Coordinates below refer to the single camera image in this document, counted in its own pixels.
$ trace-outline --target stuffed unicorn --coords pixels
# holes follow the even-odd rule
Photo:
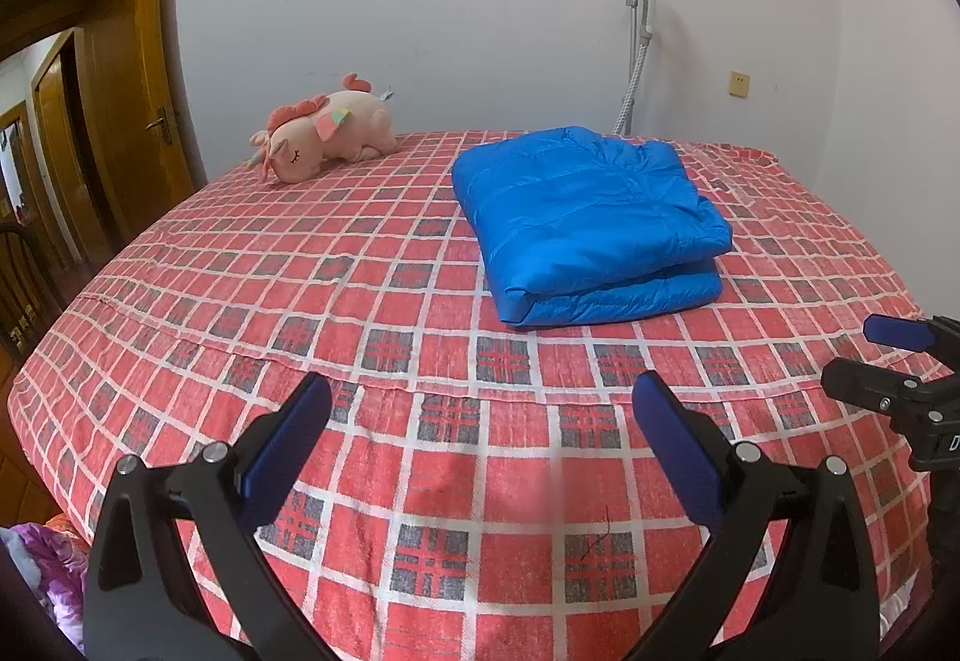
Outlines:
[[[261,181],[267,181],[272,168],[280,181],[296,184],[320,173],[325,159],[360,162],[396,151],[400,143],[391,132],[384,104],[392,92],[371,95],[370,82],[355,73],[341,83],[343,92],[280,106],[270,114],[266,130],[250,139],[259,149],[247,168],[259,166]]]

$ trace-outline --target metal screw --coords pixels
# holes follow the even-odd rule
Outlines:
[[[140,464],[140,459],[136,455],[124,455],[117,461],[117,472],[120,474],[129,474]]]
[[[760,460],[760,456],[763,454],[760,451],[760,448],[758,448],[757,445],[752,442],[740,442],[736,447],[733,448],[733,451],[744,463],[757,463],[757,461]]]
[[[829,458],[827,458],[827,471],[833,474],[834,477],[840,477],[840,475],[847,473],[847,463],[841,457],[830,455]]]
[[[229,447],[223,442],[211,442],[203,448],[203,460],[207,463],[220,463],[225,457]]]

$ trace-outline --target blue down jacket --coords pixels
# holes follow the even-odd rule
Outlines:
[[[453,190],[509,325],[588,325],[712,303],[731,229],[672,146],[561,127],[474,146]]]

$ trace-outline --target electrical outlet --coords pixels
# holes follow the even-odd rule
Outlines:
[[[730,93],[734,98],[746,98],[750,95],[750,77],[746,73],[731,70]]]

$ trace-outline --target red plaid bedsheet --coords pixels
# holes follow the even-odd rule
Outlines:
[[[122,453],[159,465],[232,441],[316,368],[334,378],[333,417],[258,541],[338,653],[620,658],[704,541],[626,405],[635,374],[656,367],[731,440],[802,465],[843,456],[881,595],[904,583],[925,560],[926,486],[885,421],[816,385],[834,354],[936,372],[858,335],[870,311],[917,313],[882,258],[773,157],[681,146],[736,229],[722,300],[520,333],[484,303],[476,243],[446,192],[456,149],[490,139],[418,136],[299,187],[233,172],[104,269],[10,396],[74,524],[92,535]],[[726,634],[757,604],[779,532]],[[239,636],[199,538],[184,540],[219,625]]]
[[[234,170],[176,207],[90,282],[95,318],[120,311],[175,338],[368,387],[491,400],[620,402],[656,368],[683,400],[776,397],[819,384],[867,343],[871,312],[919,310],[850,224],[765,152],[678,144],[733,225],[713,306],[645,322],[522,331],[485,289],[454,200],[461,149],[502,134],[411,136],[398,154],[296,186]]]

